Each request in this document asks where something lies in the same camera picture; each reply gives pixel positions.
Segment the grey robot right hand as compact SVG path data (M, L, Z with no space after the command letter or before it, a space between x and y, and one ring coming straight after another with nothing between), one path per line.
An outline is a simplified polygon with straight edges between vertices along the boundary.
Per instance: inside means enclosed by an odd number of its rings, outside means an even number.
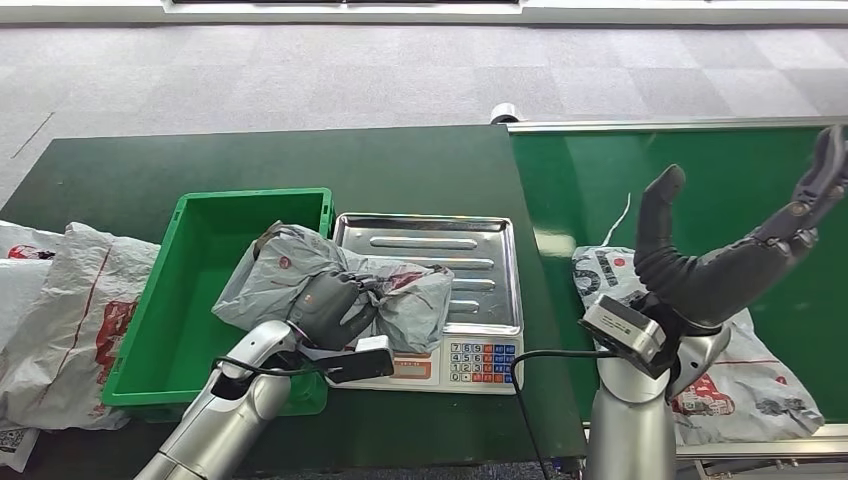
M672 205L684 170L667 167L643 191L636 229L635 272L656 304L688 324L715 329L788 274L818 241L818 223L847 192L847 139L841 125L817 136L812 166L791 200L749 234L701 256L672 240Z

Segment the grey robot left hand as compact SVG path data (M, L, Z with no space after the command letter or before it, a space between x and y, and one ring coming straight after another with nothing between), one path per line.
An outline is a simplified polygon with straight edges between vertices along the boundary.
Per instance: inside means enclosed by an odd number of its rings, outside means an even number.
M374 321L376 289L371 275L322 272L297 296L286 322L313 348L341 351Z

